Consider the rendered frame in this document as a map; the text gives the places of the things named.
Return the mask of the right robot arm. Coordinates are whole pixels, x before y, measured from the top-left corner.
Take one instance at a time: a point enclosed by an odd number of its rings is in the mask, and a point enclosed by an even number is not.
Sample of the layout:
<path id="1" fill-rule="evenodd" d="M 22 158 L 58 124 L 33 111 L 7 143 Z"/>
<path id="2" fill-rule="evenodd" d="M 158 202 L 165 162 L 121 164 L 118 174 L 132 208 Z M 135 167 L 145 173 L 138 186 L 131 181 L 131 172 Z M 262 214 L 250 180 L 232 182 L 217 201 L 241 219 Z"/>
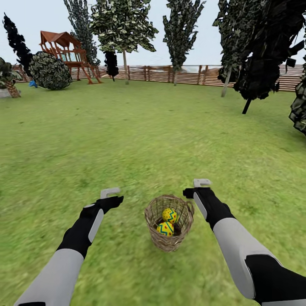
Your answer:
<path id="1" fill-rule="evenodd" d="M 183 196 L 194 199 L 218 241 L 234 283 L 247 299 L 260 306 L 306 306 L 306 277 L 286 269 L 254 238 L 222 203 L 209 179 L 194 179 Z"/>

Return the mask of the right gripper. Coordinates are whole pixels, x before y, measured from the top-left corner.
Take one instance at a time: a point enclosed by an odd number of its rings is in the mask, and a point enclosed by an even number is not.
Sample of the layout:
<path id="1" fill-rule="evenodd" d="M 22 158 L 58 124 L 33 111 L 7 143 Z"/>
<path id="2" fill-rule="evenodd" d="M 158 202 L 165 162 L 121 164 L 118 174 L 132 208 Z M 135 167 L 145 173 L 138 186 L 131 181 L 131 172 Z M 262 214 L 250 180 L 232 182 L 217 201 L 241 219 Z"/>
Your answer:
<path id="1" fill-rule="evenodd" d="M 186 190 L 183 191 L 183 196 L 186 196 L 187 199 L 192 199 L 194 192 L 197 190 L 196 188 L 186 188 Z"/>

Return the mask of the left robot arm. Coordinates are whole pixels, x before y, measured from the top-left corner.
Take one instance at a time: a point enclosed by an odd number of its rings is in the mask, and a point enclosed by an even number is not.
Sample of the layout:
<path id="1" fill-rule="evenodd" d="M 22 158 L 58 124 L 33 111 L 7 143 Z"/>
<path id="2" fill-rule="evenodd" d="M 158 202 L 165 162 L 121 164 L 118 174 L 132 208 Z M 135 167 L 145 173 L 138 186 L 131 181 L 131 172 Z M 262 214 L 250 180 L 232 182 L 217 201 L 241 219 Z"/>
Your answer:
<path id="1" fill-rule="evenodd" d="M 118 187 L 101 189 L 101 199 L 83 208 L 49 262 L 13 306 L 69 306 L 88 247 L 103 215 L 123 202 L 124 196 L 108 195 L 119 192 Z"/>

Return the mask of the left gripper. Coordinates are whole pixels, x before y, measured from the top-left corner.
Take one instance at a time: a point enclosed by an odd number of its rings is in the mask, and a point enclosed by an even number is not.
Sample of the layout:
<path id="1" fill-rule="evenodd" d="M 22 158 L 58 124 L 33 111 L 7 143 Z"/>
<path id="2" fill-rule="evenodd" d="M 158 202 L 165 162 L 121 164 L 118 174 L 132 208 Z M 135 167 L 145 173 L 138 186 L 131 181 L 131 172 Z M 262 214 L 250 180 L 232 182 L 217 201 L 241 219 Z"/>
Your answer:
<path id="1" fill-rule="evenodd" d="M 105 198 L 105 199 L 98 199 L 96 202 L 104 202 L 107 205 L 107 211 L 109 211 L 112 208 L 116 208 L 119 207 L 120 203 L 123 202 L 123 198 L 122 197 L 118 197 L 118 196 L 114 196 L 114 197 L 109 197 L 109 198 Z"/>

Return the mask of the wicker basket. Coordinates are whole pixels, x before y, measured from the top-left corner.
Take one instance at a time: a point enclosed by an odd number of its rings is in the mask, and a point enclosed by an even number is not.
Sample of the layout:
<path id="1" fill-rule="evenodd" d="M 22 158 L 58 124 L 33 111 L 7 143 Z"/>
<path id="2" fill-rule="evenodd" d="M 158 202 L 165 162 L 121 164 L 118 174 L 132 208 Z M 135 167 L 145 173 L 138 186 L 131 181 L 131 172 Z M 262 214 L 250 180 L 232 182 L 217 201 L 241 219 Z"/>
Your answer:
<path id="1" fill-rule="evenodd" d="M 160 233 L 159 230 L 156 229 L 156 225 L 158 225 L 159 222 L 162 222 L 163 221 L 162 219 L 158 218 L 155 221 L 155 223 L 152 223 L 153 220 L 151 219 L 151 216 L 150 216 L 152 213 L 151 207 L 154 202 L 157 202 L 161 199 L 162 200 L 166 199 L 168 200 L 169 203 L 172 200 L 176 200 L 179 203 L 186 206 L 187 213 L 184 215 L 186 220 L 182 220 L 182 224 L 180 224 L 179 222 L 178 224 L 177 223 L 174 224 L 178 230 L 178 235 L 169 236 L 169 235 L 164 235 Z M 193 224 L 193 214 L 195 214 L 195 206 L 193 204 L 189 205 L 189 202 L 185 202 L 183 199 L 175 195 L 162 195 L 160 197 L 153 198 L 149 204 L 150 205 L 148 205 L 147 209 L 146 208 L 144 209 L 144 215 L 147 221 L 149 231 L 151 233 L 152 240 L 156 248 L 161 249 L 166 253 L 175 251 L 181 245 L 181 242 L 191 230 L 191 227 Z"/>

